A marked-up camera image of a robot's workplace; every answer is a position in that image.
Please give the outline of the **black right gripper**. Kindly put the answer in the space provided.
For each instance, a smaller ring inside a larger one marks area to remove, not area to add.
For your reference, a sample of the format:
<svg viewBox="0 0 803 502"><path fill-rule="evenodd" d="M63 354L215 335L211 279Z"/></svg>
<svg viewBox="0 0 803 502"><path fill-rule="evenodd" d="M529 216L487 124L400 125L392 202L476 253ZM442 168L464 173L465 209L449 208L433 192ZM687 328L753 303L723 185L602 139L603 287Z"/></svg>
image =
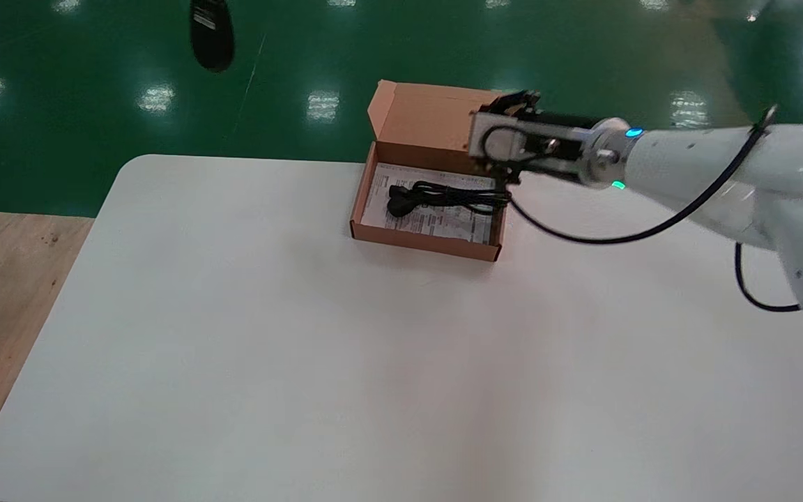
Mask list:
<svg viewBox="0 0 803 502"><path fill-rule="evenodd" d="M586 184L584 150L602 120L535 110L540 98L541 92L526 89L498 96L488 104L489 114L513 116L517 119L515 128L521 130L516 154L520 162L487 163L494 187L521 185L523 170Z"/></svg>

